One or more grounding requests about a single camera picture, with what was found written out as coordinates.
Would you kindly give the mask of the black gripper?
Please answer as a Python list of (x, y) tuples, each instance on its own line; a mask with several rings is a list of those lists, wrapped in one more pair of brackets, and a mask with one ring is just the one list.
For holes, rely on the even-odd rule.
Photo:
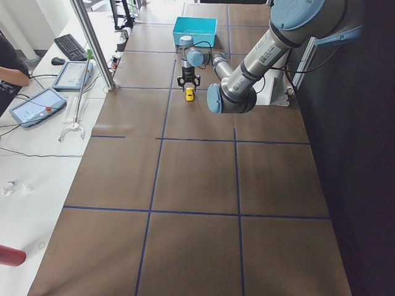
[(192, 81), (194, 85), (194, 89), (196, 89), (201, 84), (201, 76), (195, 75), (195, 68), (194, 67), (182, 67), (181, 68), (182, 74), (177, 76), (177, 83), (178, 86), (185, 90), (185, 83), (186, 81)]

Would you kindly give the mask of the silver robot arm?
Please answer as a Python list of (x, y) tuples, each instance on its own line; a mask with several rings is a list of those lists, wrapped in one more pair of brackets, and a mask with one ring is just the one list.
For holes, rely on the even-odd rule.
[(196, 53), (203, 62), (211, 62), (220, 83), (207, 90), (207, 106), (212, 113), (246, 113), (256, 104), (253, 86), (289, 49), (297, 48), (310, 37), (326, 37), (343, 21), (349, 1), (274, 1), (268, 30), (236, 69), (221, 52), (195, 50), (196, 43), (182, 45), (184, 65), (178, 76), (179, 87), (200, 85), (195, 75), (198, 66), (187, 56)]

